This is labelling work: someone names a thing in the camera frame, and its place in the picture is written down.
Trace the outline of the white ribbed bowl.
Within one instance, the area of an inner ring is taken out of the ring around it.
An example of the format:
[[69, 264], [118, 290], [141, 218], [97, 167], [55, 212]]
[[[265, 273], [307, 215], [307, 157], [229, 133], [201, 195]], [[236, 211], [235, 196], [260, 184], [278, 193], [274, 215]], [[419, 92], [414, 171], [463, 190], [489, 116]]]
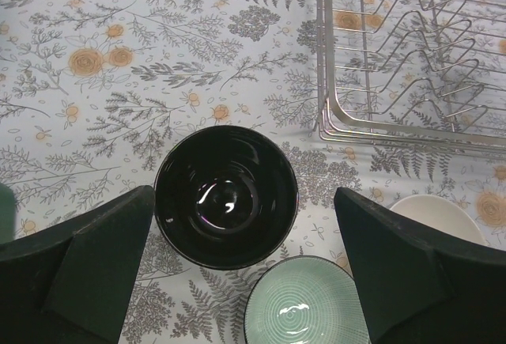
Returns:
[[477, 223], [447, 199], [435, 195], [411, 195], [397, 201], [391, 210], [462, 240], [487, 246]]

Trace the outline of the pale green patterned bowl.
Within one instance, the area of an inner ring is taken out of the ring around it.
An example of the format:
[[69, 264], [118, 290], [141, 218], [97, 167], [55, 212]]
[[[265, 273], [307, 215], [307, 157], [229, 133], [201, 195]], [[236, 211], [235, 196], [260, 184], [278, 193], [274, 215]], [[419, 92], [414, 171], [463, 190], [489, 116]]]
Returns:
[[369, 343], [353, 278], [316, 256], [296, 256], [255, 284], [244, 312], [249, 344]]

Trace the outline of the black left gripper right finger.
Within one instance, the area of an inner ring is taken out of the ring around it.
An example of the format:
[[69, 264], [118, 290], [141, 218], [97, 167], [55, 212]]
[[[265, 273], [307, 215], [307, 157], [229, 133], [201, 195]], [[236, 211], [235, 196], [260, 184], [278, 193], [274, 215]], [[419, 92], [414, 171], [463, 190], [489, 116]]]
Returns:
[[340, 187], [334, 208], [373, 343], [503, 343], [505, 253]]

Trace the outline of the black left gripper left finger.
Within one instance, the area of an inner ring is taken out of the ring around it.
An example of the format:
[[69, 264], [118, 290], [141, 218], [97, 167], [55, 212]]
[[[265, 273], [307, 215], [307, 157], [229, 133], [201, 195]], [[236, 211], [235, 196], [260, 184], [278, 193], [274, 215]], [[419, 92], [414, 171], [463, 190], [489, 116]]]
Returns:
[[1, 244], [1, 341], [117, 343], [153, 207], [140, 186]]

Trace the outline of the beige bowl front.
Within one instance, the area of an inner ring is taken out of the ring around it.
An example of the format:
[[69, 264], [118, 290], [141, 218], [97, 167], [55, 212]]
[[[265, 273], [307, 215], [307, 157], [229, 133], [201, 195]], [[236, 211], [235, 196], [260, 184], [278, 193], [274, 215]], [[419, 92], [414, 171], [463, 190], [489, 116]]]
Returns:
[[188, 261], [215, 270], [272, 255], [296, 219], [299, 192], [287, 156], [246, 127], [214, 126], [179, 142], [154, 184], [163, 237]]

